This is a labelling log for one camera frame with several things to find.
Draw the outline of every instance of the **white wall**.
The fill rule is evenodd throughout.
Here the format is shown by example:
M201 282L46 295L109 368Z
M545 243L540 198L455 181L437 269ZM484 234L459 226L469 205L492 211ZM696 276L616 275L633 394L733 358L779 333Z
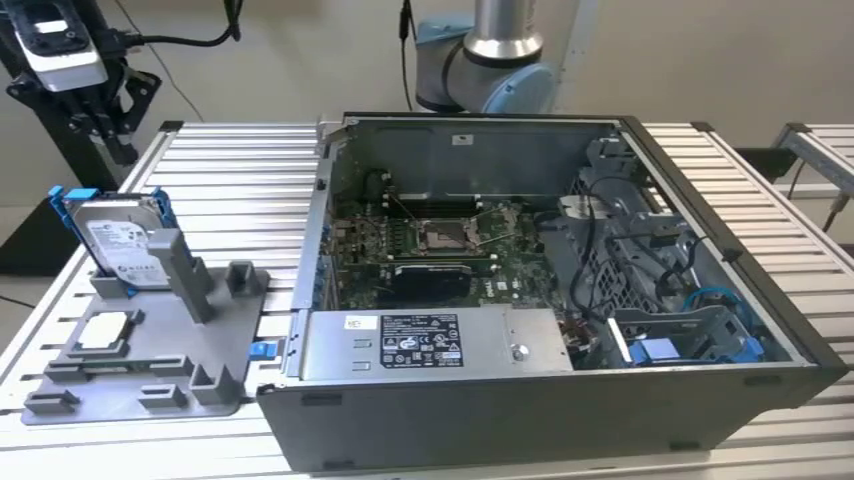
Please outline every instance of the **white wall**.
M108 22L129 24L112 0L100 0ZM216 37L225 25L218 0L122 0L141 31L192 38ZM540 0L536 25L545 37L544 59L563 58L575 2ZM472 0L416 0L416 20L440 12L471 12ZM398 0L246 0L244 38L217 48L158 45L178 86L206 121L302 121L344 110L405 109L400 85ZM408 52L409 87L414 59ZM146 49L130 65L160 75ZM26 109L0 100L4 146L0 206L32 205L46 188L69 183L70 172ZM13 120L17 116L24 121ZM134 139L141 149L164 120L194 120L192 110L164 84Z
M577 85L557 106L704 120L769 145L785 122L854 123L850 0L601 0Z

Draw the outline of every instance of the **slotted aluminum surface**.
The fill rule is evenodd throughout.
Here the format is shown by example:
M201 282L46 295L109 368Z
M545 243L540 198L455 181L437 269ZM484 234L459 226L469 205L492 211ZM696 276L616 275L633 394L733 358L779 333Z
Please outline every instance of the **slotted aluminum surface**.
M713 133L700 133L688 124L647 127L832 348L854 364L854 270L837 248ZM270 270L261 338L281 338L288 330L313 146L314 127L308 125L186 124L177 133L158 135L124 186L125 191L144 191L168 185L189 246L208 264L249 259ZM22 398L37 387L44 365L73 328L66 320L85 309L90 269L78 251L0 357L2 472L18 473L9 478L113 477L116 468L124 478L289 476L250 399L224 418L46 427L20 423ZM276 363L252 362L246 391L276 377ZM854 374L803 408L761 414L712 452L365 477L641 475L697 480L854 477Z
M789 124L775 146L788 148L841 192L854 195L854 125Z

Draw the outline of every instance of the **hard drive label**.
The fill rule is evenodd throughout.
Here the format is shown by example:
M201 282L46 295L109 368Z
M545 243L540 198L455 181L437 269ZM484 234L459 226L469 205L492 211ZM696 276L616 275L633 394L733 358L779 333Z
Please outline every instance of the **hard drive label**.
M456 315L382 315L380 358L385 368L463 366Z
M85 224L116 277L137 287L168 285L160 260L148 255L148 234L133 222L92 220Z

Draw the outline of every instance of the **small circuit board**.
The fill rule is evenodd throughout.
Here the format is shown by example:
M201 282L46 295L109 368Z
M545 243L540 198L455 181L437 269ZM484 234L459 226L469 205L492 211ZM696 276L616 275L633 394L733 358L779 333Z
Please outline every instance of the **small circuit board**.
M329 248L337 308L561 304L533 212L511 202L479 203L473 211L400 207L402 216L365 214L357 203L337 209Z

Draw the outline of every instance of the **warning label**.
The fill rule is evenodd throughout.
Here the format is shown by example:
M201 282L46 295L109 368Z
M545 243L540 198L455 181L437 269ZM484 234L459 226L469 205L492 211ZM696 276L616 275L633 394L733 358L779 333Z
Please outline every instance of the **warning label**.
M456 315L382 315L380 338L385 368L463 366Z

